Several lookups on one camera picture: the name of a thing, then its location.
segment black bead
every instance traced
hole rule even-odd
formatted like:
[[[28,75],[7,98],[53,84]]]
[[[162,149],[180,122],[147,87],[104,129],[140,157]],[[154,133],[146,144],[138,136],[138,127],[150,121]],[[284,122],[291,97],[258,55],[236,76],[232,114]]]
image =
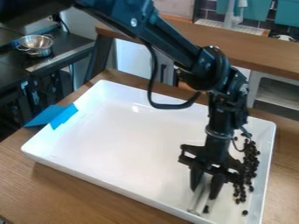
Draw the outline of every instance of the black bead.
[[[254,191],[254,187],[252,185],[249,186],[249,192],[253,192]]]
[[[243,212],[242,212],[242,214],[245,216],[245,215],[248,215],[248,211],[247,210],[244,210]]]
[[[209,206],[205,206],[205,208],[204,208],[204,214],[208,214],[208,213],[210,213],[209,212]]]

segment white tray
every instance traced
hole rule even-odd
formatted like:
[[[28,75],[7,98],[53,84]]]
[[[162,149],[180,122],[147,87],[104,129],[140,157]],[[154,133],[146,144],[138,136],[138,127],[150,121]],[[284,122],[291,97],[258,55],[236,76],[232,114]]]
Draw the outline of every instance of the white tray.
[[[181,103],[154,94],[156,102]],[[207,107],[157,110],[146,91],[101,80],[75,103],[79,110],[57,129],[46,125],[22,147],[35,161],[194,223],[261,223],[275,124],[249,118],[261,151],[254,193],[236,205],[233,187],[223,187],[209,214],[186,212],[192,198],[190,171],[177,159],[180,144],[204,145]],[[235,158],[243,153],[230,149]],[[243,217],[241,212],[248,210]]]

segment stainless steel bowl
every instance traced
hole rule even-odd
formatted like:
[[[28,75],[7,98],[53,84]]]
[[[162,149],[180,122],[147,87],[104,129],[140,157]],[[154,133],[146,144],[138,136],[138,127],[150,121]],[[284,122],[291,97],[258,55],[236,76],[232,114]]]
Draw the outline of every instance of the stainless steel bowl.
[[[17,49],[30,57],[47,57],[52,53],[52,35],[28,35],[19,39]]]

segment wooden countertop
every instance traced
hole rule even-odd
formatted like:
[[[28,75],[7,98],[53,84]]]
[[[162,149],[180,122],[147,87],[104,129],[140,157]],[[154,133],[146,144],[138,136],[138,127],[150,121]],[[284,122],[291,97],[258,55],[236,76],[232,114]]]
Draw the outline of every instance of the wooden countertop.
[[[148,81],[119,71],[105,71],[70,94],[67,105],[98,80],[142,88]],[[156,92],[182,99],[190,92],[156,84]],[[198,102],[205,103],[204,98]],[[275,151],[268,182],[264,224],[297,224],[299,220],[299,122],[252,111],[253,116],[277,124]],[[20,147],[37,131],[21,129],[0,144],[0,215],[14,223],[187,223],[170,214],[89,184],[41,164]]]
[[[266,74],[299,80],[299,44],[237,31],[166,19],[197,46],[218,46],[232,64]],[[139,43],[99,25],[96,31],[117,39]]]

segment robotic arm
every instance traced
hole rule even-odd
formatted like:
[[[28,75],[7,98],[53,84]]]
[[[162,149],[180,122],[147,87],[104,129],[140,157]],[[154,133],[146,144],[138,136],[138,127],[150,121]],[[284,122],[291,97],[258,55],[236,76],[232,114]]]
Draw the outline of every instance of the robotic arm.
[[[179,157],[179,162],[191,169],[191,189],[196,189],[204,172],[213,175],[211,200],[217,198],[224,183],[241,183],[242,165],[229,155],[228,149],[234,130],[242,129],[250,137],[243,128],[248,117],[248,88],[245,76],[230,66],[223,52],[215,46],[201,48],[192,44],[159,17],[152,0],[0,0],[0,22],[29,23],[71,5],[132,38],[139,38],[149,48],[154,69],[148,98],[154,108],[185,109],[197,100],[199,91],[207,91],[210,122],[205,128],[205,146],[181,145]],[[165,105],[152,101],[157,70],[152,47],[172,58],[184,70],[179,78],[198,91],[186,103]],[[195,158],[187,157],[186,152]]]

